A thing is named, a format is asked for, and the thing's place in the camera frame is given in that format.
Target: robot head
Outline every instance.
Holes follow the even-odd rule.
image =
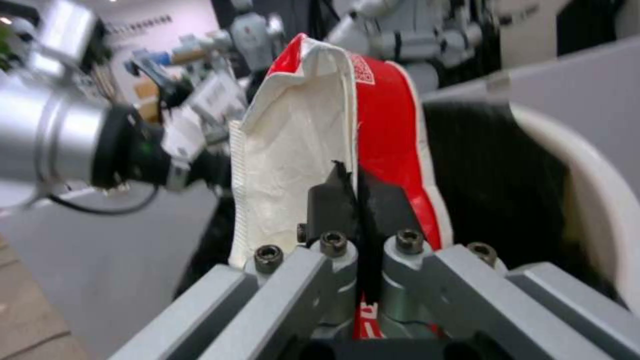
[[[231,3],[233,4],[234,8],[236,8],[236,10],[239,12],[246,12],[253,8],[252,0],[231,0]]]
[[[36,28],[28,20],[21,17],[15,18],[11,24],[11,30],[25,43],[31,42],[36,37]]]

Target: screw head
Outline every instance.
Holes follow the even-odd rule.
[[[498,260],[498,253],[493,247],[491,247],[491,245],[474,242],[469,243],[467,245],[467,249],[490,267],[494,267],[496,260]]]
[[[298,224],[298,226],[296,227],[296,236],[298,238],[298,243],[307,242],[307,225],[306,224]]]
[[[400,230],[396,233],[396,248],[406,255],[420,254],[424,248],[424,237],[416,230]]]
[[[320,235],[320,251],[329,258],[339,258],[347,253],[347,237],[339,231],[327,231]]]
[[[283,259],[282,249],[276,245],[263,245],[253,253],[255,269],[262,274],[273,274]]]

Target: gray table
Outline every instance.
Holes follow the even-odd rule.
[[[121,208],[139,202],[150,190],[137,185],[110,197],[88,190],[72,201]],[[160,191],[148,208],[123,217],[44,204],[0,217],[0,233],[89,358],[104,359],[171,302],[216,203],[201,184],[182,194]]]

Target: gray partition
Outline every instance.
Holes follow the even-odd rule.
[[[121,208],[149,186],[105,197],[85,190],[72,201]],[[0,233],[62,313],[91,359],[104,359],[157,316],[208,224],[217,201],[204,185],[160,191],[143,211],[98,217],[44,204],[0,218]]]
[[[640,197],[640,37],[422,96],[454,99],[509,99],[556,118],[597,147]]]

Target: gray floor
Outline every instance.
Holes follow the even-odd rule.
[[[87,359],[0,235],[0,360]]]

